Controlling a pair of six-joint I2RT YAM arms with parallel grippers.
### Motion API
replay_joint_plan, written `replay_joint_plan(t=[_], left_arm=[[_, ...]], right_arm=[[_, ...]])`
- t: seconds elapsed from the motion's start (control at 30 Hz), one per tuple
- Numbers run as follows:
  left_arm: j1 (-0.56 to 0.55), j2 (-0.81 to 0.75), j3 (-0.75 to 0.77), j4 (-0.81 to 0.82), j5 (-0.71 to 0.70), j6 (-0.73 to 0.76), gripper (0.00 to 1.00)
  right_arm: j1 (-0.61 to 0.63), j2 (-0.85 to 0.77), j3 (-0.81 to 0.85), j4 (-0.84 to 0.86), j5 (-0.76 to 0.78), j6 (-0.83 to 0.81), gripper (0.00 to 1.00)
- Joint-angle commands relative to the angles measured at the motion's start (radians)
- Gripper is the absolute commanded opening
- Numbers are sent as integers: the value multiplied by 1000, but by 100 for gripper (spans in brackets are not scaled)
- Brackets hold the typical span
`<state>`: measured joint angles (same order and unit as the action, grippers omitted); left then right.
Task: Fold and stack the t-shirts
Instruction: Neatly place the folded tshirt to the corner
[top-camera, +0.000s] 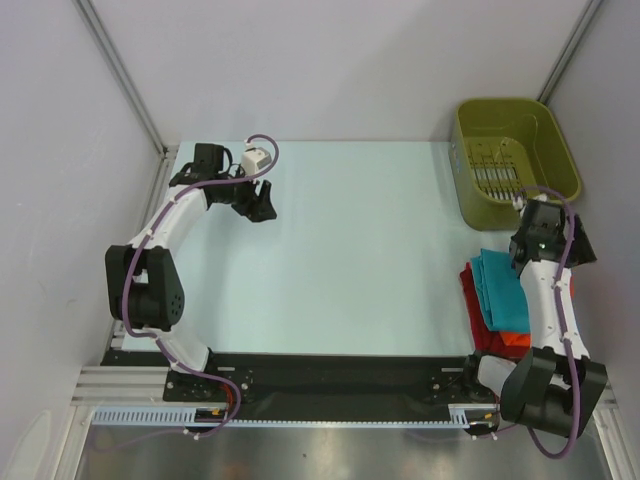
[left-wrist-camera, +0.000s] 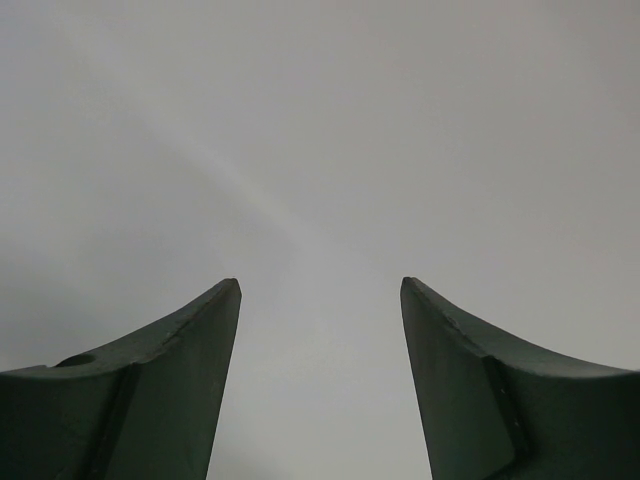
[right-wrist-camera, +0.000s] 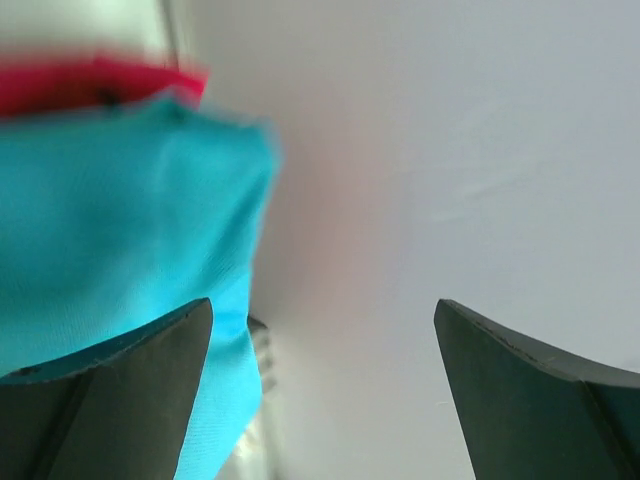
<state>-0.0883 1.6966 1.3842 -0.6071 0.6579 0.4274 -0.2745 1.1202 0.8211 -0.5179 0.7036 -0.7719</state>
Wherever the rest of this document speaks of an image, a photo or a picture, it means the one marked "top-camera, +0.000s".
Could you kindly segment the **teal t shirt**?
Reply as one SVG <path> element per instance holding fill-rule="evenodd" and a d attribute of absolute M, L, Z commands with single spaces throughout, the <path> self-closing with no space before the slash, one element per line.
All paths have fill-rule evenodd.
<path fill-rule="evenodd" d="M 529 334 L 527 300 L 507 253 L 481 249 L 471 259 L 474 288 L 489 331 Z"/>

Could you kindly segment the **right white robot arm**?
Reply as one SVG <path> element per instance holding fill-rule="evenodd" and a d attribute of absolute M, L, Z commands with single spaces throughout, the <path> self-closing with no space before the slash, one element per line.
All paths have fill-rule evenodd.
<path fill-rule="evenodd" d="M 461 388 L 473 401 L 494 393 L 502 417 L 531 433 L 574 442 L 608 380 L 581 339 L 571 295 L 573 268 L 595 262 L 596 255 L 570 205 L 531 199 L 518 212 L 506 269 L 523 289 L 531 347 L 519 361 L 476 353 Z"/>

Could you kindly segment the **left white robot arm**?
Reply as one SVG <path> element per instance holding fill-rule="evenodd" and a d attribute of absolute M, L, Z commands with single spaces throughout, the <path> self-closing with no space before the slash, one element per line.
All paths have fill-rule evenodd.
<path fill-rule="evenodd" d="M 179 324 L 186 295 L 173 255 L 214 205 L 227 205 L 253 223 L 276 219 L 272 185 L 264 176 L 279 157 L 278 144 L 264 134 L 246 140 L 239 160 L 223 145 L 196 144 L 146 226 L 105 254 L 112 317 L 122 321 L 130 337 L 154 342 L 172 368 L 189 372 L 185 385 L 202 400 L 219 392 L 221 376 L 206 366 L 208 347 Z"/>

